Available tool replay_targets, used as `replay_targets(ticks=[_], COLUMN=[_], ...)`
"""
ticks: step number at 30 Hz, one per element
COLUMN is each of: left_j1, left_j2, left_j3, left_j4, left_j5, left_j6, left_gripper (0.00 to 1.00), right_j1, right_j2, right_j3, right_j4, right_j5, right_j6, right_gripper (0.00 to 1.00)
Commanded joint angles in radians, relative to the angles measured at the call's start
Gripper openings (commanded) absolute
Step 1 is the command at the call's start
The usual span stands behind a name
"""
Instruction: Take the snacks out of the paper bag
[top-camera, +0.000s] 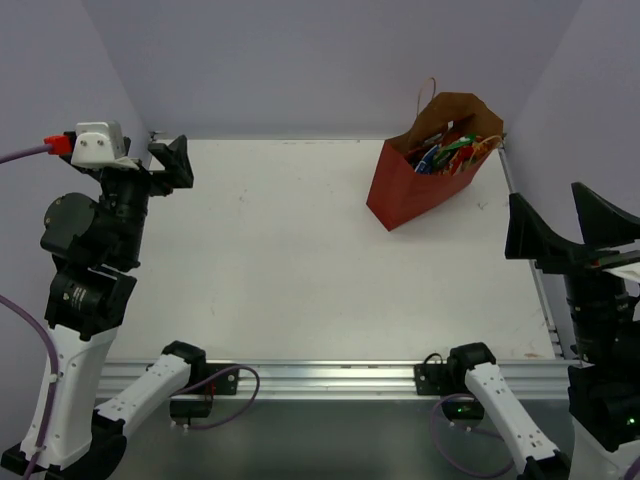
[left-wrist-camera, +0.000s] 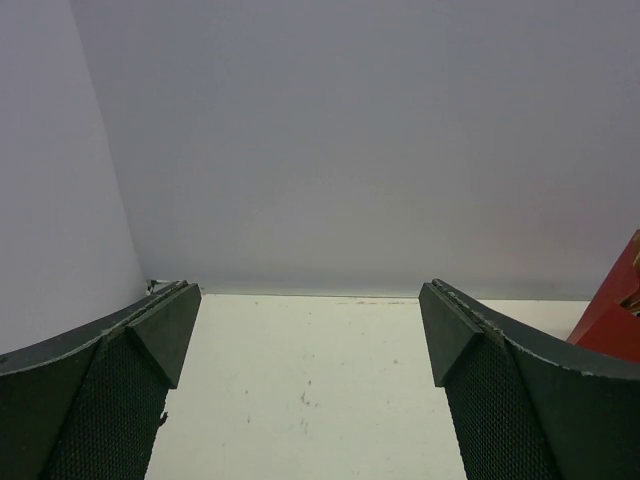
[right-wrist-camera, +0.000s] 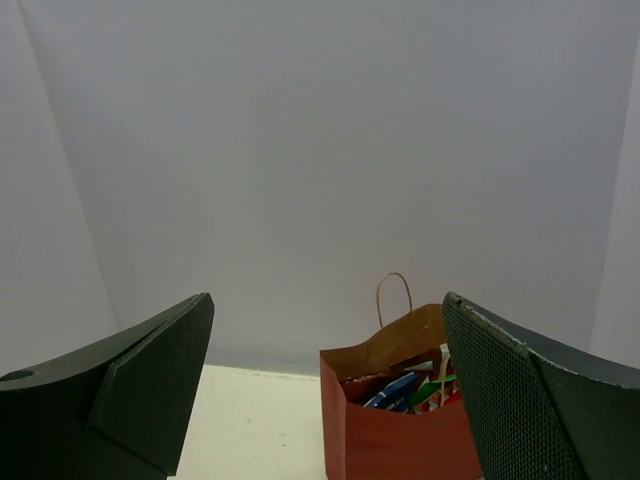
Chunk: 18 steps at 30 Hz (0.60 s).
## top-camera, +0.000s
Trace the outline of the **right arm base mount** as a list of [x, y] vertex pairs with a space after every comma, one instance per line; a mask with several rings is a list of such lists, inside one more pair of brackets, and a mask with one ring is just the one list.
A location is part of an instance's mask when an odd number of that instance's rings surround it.
[[413, 371], [416, 393], [420, 396], [444, 398], [453, 394], [463, 394], [461, 398], [445, 402], [437, 413], [439, 418], [446, 418], [455, 426], [468, 427], [476, 427], [484, 419], [484, 408], [470, 396], [466, 387], [455, 384], [440, 353], [429, 354], [422, 362], [414, 365]]

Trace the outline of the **red patterned cookie bag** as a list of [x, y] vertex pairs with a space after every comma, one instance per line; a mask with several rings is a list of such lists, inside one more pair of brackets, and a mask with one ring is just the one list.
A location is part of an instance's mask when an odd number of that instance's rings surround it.
[[476, 149], [479, 147], [479, 144], [484, 140], [484, 137], [478, 136], [478, 135], [465, 135], [465, 136], [472, 137], [474, 139], [473, 144], [470, 146], [460, 148], [443, 168], [437, 170], [438, 175], [455, 176], [457, 174], [460, 174], [471, 162], [471, 159]]

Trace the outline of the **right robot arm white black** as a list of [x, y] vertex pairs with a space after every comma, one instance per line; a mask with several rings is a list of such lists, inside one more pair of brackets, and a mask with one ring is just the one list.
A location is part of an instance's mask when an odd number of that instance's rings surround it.
[[520, 479], [636, 479], [639, 476], [639, 219], [586, 185], [571, 186], [582, 240], [557, 234], [519, 193], [509, 197], [508, 260], [529, 260], [562, 276], [578, 364], [568, 373], [574, 431], [564, 454], [532, 420], [506, 385], [483, 343], [451, 350], [445, 379], [474, 397], [504, 441]]

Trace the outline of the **green Fox's candy bag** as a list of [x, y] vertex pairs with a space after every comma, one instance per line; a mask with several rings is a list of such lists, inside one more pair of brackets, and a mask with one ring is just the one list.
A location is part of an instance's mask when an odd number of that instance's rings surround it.
[[460, 148], [470, 146], [473, 142], [474, 139], [472, 137], [465, 136], [440, 149], [433, 159], [433, 169], [438, 170], [443, 168]]

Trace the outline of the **red brown paper bag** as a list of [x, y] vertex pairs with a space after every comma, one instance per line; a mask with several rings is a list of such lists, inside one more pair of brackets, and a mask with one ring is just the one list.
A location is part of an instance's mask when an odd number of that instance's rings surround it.
[[[455, 176], [414, 172], [405, 156], [424, 140], [448, 131], [484, 140], [471, 162]], [[503, 139], [503, 120], [473, 93], [436, 92], [405, 133], [383, 142], [366, 205], [389, 231], [441, 205], [469, 186]]]

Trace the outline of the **blue salt vinegar chip bag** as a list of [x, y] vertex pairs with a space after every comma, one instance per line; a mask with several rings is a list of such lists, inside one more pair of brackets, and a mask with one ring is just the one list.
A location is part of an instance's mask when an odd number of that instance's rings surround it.
[[434, 151], [426, 152], [417, 162], [414, 172], [418, 174], [430, 175], [432, 172], [432, 162], [436, 155]]

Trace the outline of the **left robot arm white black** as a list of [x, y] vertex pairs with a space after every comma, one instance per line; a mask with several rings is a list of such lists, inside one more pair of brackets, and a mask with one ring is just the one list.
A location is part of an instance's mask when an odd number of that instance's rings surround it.
[[38, 404], [24, 439], [1, 465], [23, 478], [105, 479], [128, 439], [172, 394], [201, 390], [205, 352], [175, 341], [129, 387], [96, 401], [102, 368], [121, 327], [136, 281], [149, 200], [194, 183], [187, 139], [152, 143], [151, 171], [129, 155], [130, 142], [99, 124], [47, 137], [40, 151], [60, 157], [100, 185], [98, 198], [68, 193], [44, 216], [41, 247], [56, 272], [42, 321], [33, 327], [47, 351]]

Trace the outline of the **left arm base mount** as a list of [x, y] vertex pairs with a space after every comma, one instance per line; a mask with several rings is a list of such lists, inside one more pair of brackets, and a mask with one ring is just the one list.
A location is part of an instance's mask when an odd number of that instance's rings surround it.
[[234, 396], [237, 393], [239, 370], [232, 364], [206, 363], [186, 387], [170, 399], [170, 418], [179, 424], [192, 425], [204, 420], [213, 411], [216, 396]]

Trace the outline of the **red Doritos chip bag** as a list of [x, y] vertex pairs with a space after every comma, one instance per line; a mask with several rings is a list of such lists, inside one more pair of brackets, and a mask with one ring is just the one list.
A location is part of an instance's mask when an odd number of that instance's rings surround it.
[[405, 156], [409, 163], [418, 163], [425, 154], [427, 154], [434, 147], [442, 148], [453, 143], [460, 138], [460, 134], [453, 131], [448, 131], [444, 134], [437, 134], [433, 137], [424, 140], [417, 147], [411, 149]]

